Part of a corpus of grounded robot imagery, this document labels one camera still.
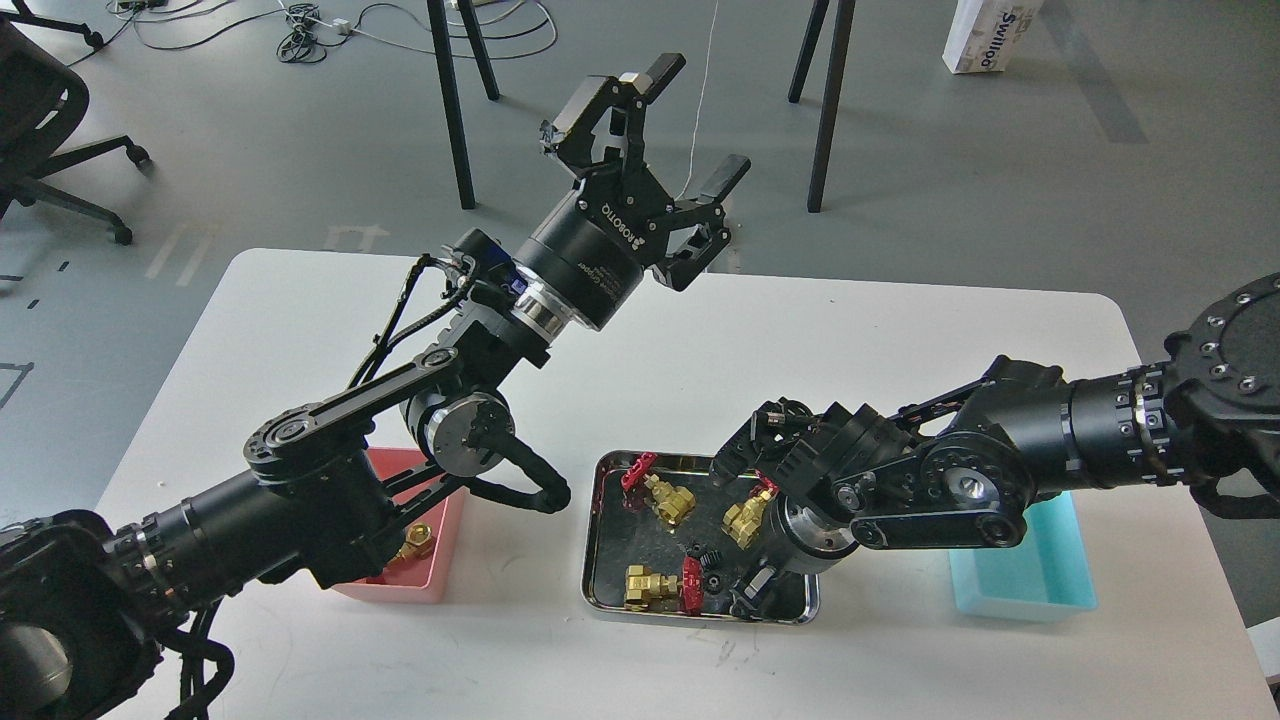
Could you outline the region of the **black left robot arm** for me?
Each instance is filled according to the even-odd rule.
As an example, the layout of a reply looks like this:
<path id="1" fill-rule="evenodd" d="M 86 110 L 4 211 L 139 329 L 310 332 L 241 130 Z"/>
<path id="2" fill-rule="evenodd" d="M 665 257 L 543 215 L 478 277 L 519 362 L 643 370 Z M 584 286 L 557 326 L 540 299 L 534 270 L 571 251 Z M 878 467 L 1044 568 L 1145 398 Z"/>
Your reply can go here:
<path id="1" fill-rule="evenodd" d="M 410 525 L 457 489 L 553 514 L 570 487 L 515 433 L 499 392 L 541 366 L 571 323 L 603 328 L 646 272 L 681 291 L 730 241 L 724 199 L 750 163 L 731 155 L 692 199 L 644 160 L 648 108 L 685 67 L 590 76 L 541 145 L 572 190 L 515 254 L 481 231 L 443 260 L 451 293 L 374 346 L 349 387 L 273 418 L 246 471 L 111 529 L 65 511 L 3 530 L 3 716 L 96 719 L 133 697 L 164 651 L 180 657 L 170 719 L 205 719 L 234 674 L 210 637 L 221 601 L 307 570 L 328 588 L 374 577 Z"/>

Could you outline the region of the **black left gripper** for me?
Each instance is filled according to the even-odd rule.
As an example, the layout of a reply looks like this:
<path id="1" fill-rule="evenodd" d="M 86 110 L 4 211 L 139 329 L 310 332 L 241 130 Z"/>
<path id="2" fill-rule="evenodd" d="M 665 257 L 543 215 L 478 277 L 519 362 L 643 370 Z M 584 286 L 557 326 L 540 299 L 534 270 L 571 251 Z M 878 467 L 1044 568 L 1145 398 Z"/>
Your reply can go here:
<path id="1" fill-rule="evenodd" d="M 677 292 L 730 243 L 723 202 L 749 172 L 749 158 L 730 154 L 695 199 L 671 202 L 664 215 L 671 196 L 644 160 L 646 109 L 685 65 L 684 54 L 663 53 L 640 73 L 589 76 L 559 114 L 540 126 L 543 152 L 554 156 L 575 182 L 515 260 L 596 331 L 631 295 L 644 268 L 657 260 L 654 232 L 667 241 L 673 231 L 692 229 L 680 249 L 653 264 L 654 277 Z M 595 161 L 594 131 L 605 115 L 613 143 Z M 650 219 L 654 232 L 648 228 Z"/>

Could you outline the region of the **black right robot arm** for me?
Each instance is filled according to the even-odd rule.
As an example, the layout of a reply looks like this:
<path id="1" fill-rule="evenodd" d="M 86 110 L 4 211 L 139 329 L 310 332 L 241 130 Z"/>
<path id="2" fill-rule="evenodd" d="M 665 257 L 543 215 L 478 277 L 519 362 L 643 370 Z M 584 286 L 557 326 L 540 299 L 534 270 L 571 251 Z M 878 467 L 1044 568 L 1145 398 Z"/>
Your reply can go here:
<path id="1" fill-rule="evenodd" d="M 1167 360 L 1068 382 L 997 356 L 960 388 L 882 416 L 764 402 L 710 462 L 723 484 L 777 488 L 730 611 L 758 619 L 786 574 L 854 550 L 1010 548 L 1025 511 L 1073 489 L 1187 486 L 1222 519 L 1277 516 L 1277 277 L 1210 305 L 1165 341 Z"/>

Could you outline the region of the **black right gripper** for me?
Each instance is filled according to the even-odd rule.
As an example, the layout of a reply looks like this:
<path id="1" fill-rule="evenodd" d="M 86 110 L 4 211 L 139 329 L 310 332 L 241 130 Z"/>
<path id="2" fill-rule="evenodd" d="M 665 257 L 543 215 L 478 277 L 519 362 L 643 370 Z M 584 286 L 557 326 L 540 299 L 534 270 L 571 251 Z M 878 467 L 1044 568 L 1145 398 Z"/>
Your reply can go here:
<path id="1" fill-rule="evenodd" d="M 760 562 L 730 588 L 728 612 L 744 621 L 790 619 L 790 573 L 820 574 L 859 547 L 849 527 L 829 524 L 790 497 L 771 502 L 760 542 Z"/>

